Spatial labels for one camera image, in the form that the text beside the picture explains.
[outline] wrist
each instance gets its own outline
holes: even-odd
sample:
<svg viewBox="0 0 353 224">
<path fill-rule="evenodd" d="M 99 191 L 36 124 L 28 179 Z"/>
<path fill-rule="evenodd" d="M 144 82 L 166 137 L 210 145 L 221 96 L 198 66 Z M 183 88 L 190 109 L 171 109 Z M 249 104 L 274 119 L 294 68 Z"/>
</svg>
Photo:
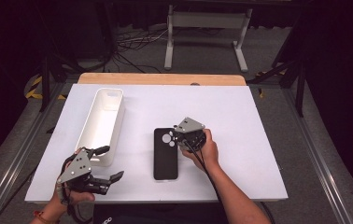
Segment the wrist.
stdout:
<svg viewBox="0 0 353 224">
<path fill-rule="evenodd" d="M 51 199 L 42 210 L 41 217 L 49 221 L 58 221 L 66 212 L 66 206 L 61 204 L 57 199 Z"/>
</svg>

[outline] metal frame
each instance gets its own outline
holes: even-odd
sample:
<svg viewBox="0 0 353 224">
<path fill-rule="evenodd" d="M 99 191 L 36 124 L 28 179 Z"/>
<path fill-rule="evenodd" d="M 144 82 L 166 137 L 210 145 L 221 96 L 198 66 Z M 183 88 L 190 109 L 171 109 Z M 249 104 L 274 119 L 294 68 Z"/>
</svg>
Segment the metal frame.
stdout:
<svg viewBox="0 0 353 224">
<path fill-rule="evenodd" d="M 60 95 L 61 90 L 63 89 L 64 84 L 56 83 L 55 87 L 51 93 L 51 100 L 49 101 L 48 106 L 46 109 L 39 113 L 28 132 L 28 135 L 25 137 L 24 141 L 16 156 L 13 159 L 13 162 L 8 167 L 1 183 L 0 183 L 0 210 L 2 209 L 3 203 L 5 202 L 8 193 L 11 190 L 14 182 L 17 179 L 17 176 L 20 173 L 22 166 L 24 165 L 35 141 L 35 138 L 41 128 L 43 122 L 45 121 L 46 117 L 48 116 L 49 112 L 51 111 L 52 106 L 54 105 L 55 101 L 57 100 L 58 96 Z"/>
<path fill-rule="evenodd" d="M 174 27 L 206 27 L 206 28 L 225 28 L 240 29 L 240 36 L 233 42 L 235 56 L 243 73 L 248 71 L 246 59 L 244 58 L 241 47 L 247 33 L 252 9 L 246 13 L 202 13 L 202 12 L 175 12 L 172 5 L 168 8 L 168 40 L 165 52 L 164 69 L 170 70 L 173 63 Z"/>
<path fill-rule="evenodd" d="M 337 188 L 336 183 L 334 183 L 333 176 L 320 151 L 316 148 L 313 143 L 310 131 L 307 127 L 305 120 L 300 117 L 300 115 L 295 109 L 292 91 L 290 89 L 283 89 L 283 93 L 287 100 L 289 108 L 292 111 L 293 117 L 295 118 L 295 121 L 304 136 L 304 141 L 308 147 L 308 155 L 311 159 L 311 162 L 313 162 L 314 168 L 316 169 L 317 175 L 319 177 L 319 181 L 321 182 L 321 185 L 324 188 L 324 191 L 328 197 L 328 200 L 331 204 L 331 207 L 338 222 L 344 224 L 353 223 L 353 219 L 346 209 L 346 204 L 342 199 L 339 189 Z"/>
</svg>

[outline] gray gripper bracket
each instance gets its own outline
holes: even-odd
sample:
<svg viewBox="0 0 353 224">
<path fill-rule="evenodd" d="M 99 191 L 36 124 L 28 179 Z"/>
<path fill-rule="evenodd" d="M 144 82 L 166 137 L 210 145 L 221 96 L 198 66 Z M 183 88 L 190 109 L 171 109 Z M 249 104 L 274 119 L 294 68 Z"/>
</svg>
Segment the gray gripper bracket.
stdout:
<svg viewBox="0 0 353 224">
<path fill-rule="evenodd" d="M 90 160 L 87 157 L 87 152 L 81 150 L 76 157 L 72 160 L 71 164 L 65 169 L 64 173 L 60 176 L 60 183 L 77 178 L 81 175 L 86 175 L 92 171 Z"/>
<path fill-rule="evenodd" d="M 191 133 L 194 131 L 199 131 L 205 128 L 205 125 L 191 119 L 189 117 L 186 117 L 180 122 L 179 125 L 175 127 L 175 131 L 178 133 Z"/>
</svg>

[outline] person's hand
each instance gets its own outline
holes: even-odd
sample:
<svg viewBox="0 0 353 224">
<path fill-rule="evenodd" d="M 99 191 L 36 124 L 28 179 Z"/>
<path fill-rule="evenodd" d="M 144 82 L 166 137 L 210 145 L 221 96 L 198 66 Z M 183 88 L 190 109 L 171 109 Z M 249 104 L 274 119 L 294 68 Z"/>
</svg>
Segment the person's hand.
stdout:
<svg viewBox="0 0 353 224">
<path fill-rule="evenodd" d="M 197 151 L 197 155 L 200 157 L 201 160 L 204 158 L 206 169 L 211 169 L 213 167 L 219 166 L 218 147 L 217 147 L 217 143 L 212 140 L 211 131 L 209 129 L 204 129 L 203 132 L 205 133 L 205 136 L 206 136 L 205 144 L 201 149 L 202 153 Z M 193 153 L 189 153 L 188 150 L 182 150 L 182 154 L 185 157 L 192 159 L 194 161 L 194 164 L 198 168 L 200 168 L 201 170 L 204 170 L 203 166 L 200 164 L 200 162 L 197 161 L 197 158 L 194 156 Z"/>
</svg>

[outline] wooden table edge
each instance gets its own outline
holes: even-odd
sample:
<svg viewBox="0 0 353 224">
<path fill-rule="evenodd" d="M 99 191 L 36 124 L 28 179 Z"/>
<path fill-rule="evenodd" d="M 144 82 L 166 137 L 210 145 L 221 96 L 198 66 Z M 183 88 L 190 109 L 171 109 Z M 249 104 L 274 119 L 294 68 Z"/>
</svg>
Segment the wooden table edge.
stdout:
<svg viewBox="0 0 353 224">
<path fill-rule="evenodd" d="M 83 73 L 78 84 L 246 86 L 240 75 Z"/>
</svg>

